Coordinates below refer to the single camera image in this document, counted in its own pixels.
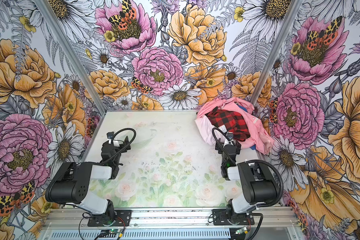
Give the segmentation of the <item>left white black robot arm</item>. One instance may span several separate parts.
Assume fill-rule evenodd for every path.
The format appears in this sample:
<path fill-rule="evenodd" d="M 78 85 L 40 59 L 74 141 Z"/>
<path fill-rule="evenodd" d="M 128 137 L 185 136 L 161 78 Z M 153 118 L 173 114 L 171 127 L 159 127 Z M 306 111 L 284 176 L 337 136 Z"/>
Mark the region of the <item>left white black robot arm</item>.
<path fill-rule="evenodd" d="M 128 137 L 118 141 L 118 146 L 114 142 L 109 140 L 103 143 L 102 160 L 98 163 L 62 164 L 47 187 L 46 200 L 85 210 L 96 224 L 112 225 L 117 220 L 113 202 L 91 192 L 89 185 L 92 180 L 116 179 L 120 170 L 121 154 L 131 149 L 131 142 Z"/>

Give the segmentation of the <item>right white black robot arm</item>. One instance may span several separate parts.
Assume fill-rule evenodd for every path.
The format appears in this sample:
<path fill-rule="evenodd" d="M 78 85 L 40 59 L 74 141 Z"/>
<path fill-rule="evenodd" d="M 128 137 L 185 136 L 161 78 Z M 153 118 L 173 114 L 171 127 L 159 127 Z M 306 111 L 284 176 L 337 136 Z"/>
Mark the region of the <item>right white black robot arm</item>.
<path fill-rule="evenodd" d="M 234 140 L 219 139 L 215 149 L 222 155 L 222 177 L 226 181 L 239 182 L 242 192 L 229 197 L 225 210 L 213 210 L 213 224 L 253 225 L 253 211 L 280 201 L 284 190 L 281 174 L 261 159 L 262 154 L 255 147 L 242 149 Z"/>

